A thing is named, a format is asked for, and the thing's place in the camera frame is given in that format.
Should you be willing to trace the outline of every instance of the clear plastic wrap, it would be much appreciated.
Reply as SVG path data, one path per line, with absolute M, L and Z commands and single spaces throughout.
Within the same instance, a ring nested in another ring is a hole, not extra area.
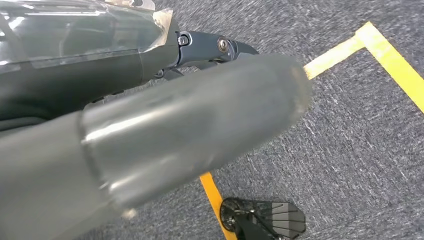
M 0 73 L 149 51 L 166 43 L 172 13 L 95 0 L 0 0 Z

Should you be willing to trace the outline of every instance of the yellow tape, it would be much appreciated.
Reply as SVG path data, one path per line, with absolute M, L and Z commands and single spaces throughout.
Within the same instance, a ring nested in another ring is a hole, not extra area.
M 356 38 L 363 43 L 366 49 L 424 113 L 423 78 L 371 22 L 367 22 L 356 31 Z
M 207 172 L 204 175 L 200 176 L 201 184 L 203 185 L 204 191 L 209 199 L 210 205 L 212 206 L 213 212 L 215 213 L 218 223 L 221 226 L 222 232 L 224 233 L 226 240 L 237 240 L 236 235 L 233 232 L 227 231 L 220 220 L 220 207 L 223 202 L 220 191 L 215 185 L 212 175 Z
M 304 66 L 307 77 L 310 80 L 315 78 L 325 70 L 347 59 L 350 55 L 363 47 L 363 43 L 358 41 L 355 37 L 340 43 Z

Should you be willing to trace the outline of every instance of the bolt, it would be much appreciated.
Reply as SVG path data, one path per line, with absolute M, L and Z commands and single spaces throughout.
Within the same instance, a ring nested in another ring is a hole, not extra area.
M 178 45 L 180 46 L 189 44 L 189 38 L 185 35 L 179 36 L 177 41 L 178 41 Z
M 222 53 L 226 53 L 228 51 L 228 41 L 224 37 L 218 38 L 218 49 Z

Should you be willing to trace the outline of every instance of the gray carpet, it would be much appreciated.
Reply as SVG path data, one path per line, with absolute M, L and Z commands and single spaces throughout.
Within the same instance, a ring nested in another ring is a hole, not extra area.
M 372 21 L 424 76 L 423 0 L 156 0 L 183 30 L 306 64 Z M 213 172 L 224 197 L 291 201 L 305 240 L 424 239 L 424 114 L 366 50 L 314 80 L 292 129 Z M 140 89 L 132 89 L 132 94 Z M 198 180 L 80 240 L 223 240 Z

